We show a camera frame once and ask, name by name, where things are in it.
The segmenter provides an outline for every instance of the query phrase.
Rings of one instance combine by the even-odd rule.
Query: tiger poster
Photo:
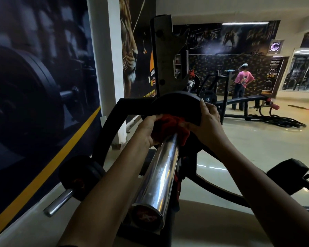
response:
[[[119,0],[125,98],[154,97],[150,20],[156,0]]]

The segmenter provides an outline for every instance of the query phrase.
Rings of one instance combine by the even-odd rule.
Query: shiny floor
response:
[[[299,120],[307,127],[290,129],[262,122],[225,118],[223,127],[226,134],[247,158],[265,172],[289,158],[299,159],[309,167],[309,111],[287,106],[291,104],[309,108],[309,102],[277,100],[276,103],[280,110],[273,113]],[[264,115],[268,111],[269,108],[262,110]],[[231,106],[228,106],[227,113],[243,114],[241,111],[231,110]],[[257,112],[250,109],[249,114],[251,113]],[[135,129],[136,126],[132,128],[128,138]],[[105,169],[109,169],[119,153],[109,151]],[[197,173],[215,185],[240,194],[223,164],[204,151],[198,153]],[[71,199],[52,218],[46,218],[42,210],[63,190],[58,185],[29,210],[25,217],[3,232],[0,235],[0,247],[54,247],[79,204]],[[309,206],[309,191],[301,190],[293,198],[300,204]],[[172,246],[272,246],[250,209],[221,199],[187,178],[181,185],[180,207],[180,212],[176,214]],[[117,237],[114,246],[140,245]]]

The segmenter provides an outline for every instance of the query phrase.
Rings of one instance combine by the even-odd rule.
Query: jeans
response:
[[[242,98],[244,97],[245,94],[245,89],[243,85],[241,84],[236,84],[235,85],[235,90],[234,90],[234,95],[232,96],[232,98]],[[232,109],[235,110],[236,109],[237,104],[232,104]],[[243,111],[244,110],[244,103],[240,102],[239,103],[239,110]]]

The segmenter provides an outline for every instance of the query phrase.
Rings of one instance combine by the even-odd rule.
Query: mirror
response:
[[[309,48],[294,51],[282,90],[309,92]]]

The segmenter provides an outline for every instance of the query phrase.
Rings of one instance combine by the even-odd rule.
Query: hand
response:
[[[151,137],[151,133],[153,130],[153,125],[155,123],[155,121],[161,119],[163,116],[163,114],[160,115],[152,115],[152,116],[148,116],[144,119],[144,121],[142,121],[136,131],[134,135],[137,135],[138,137],[145,139],[146,143],[149,144],[149,148],[153,147],[154,145],[158,145],[159,142],[155,142],[153,140],[153,138]]]
[[[201,122],[200,126],[183,122],[180,126],[193,132],[201,143],[216,150],[220,145],[230,142],[220,122],[220,115],[215,105],[200,100]]]

